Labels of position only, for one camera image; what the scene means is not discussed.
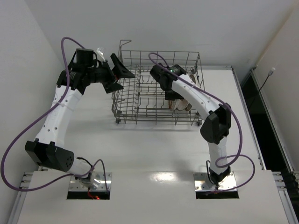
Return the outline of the floral plate brown rim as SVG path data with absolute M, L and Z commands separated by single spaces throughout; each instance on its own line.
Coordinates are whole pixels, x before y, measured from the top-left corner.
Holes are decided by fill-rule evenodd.
M 197 87 L 199 87 L 199 82 L 198 79 L 196 78 L 195 75 L 191 74 L 189 75 L 189 77 L 191 78 L 191 80 L 196 84 Z M 188 103 L 187 107 L 185 108 L 185 111 L 190 111 L 192 109 L 192 105 L 190 103 Z
M 177 101 L 177 99 L 168 101 L 168 107 L 170 110 L 173 110 L 173 111 L 176 110 L 176 101 Z

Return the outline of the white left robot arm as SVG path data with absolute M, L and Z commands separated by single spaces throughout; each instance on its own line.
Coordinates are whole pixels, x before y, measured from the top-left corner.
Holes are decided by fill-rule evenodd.
M 25 145 L 25 151 L 38 166 L 79 178 L 90 177 L 92 166 L 65 149 L 64 139 L 76 105 L 90 84 L 100 83 L 106 93 L 111 93 L 123 89 L 118 83 L 119 79 L 135 77 L 116 54 L 112 53 L 110 57 L 113 68 L 109 67 L 107 61 L 101 62 L 92 49 L 76 49 L 67 69 L 58 78 L 51 105 L 54 110 L 46 116 L 35 140 L 27 141 Z

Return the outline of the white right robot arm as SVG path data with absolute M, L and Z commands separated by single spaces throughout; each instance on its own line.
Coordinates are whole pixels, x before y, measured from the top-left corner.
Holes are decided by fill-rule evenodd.
M 230 167 L 223 167 L 227 162 L 227 136 L 231 128 L 231 112 L 217 100 L 213 100 L 201 91 L 190 75 L 179 65 L 162 69 L 158 64 L 150 70 L 152 77 L 160 87 L 172 97 L 180 95 L 200 114 L 204 123 L 200 134 L 208 142 L 210 154 L 210 181 L 219 183 L 230 173 Z

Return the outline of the orange sunburst plate dark rim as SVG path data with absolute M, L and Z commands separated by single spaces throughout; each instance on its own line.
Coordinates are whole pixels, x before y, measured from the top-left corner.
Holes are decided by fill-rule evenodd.
M 178 99 L 176 101 L 176 110 L 185 111 L 185 108 L 187 107 L 188 103 L 189 102 L 185 99 Z

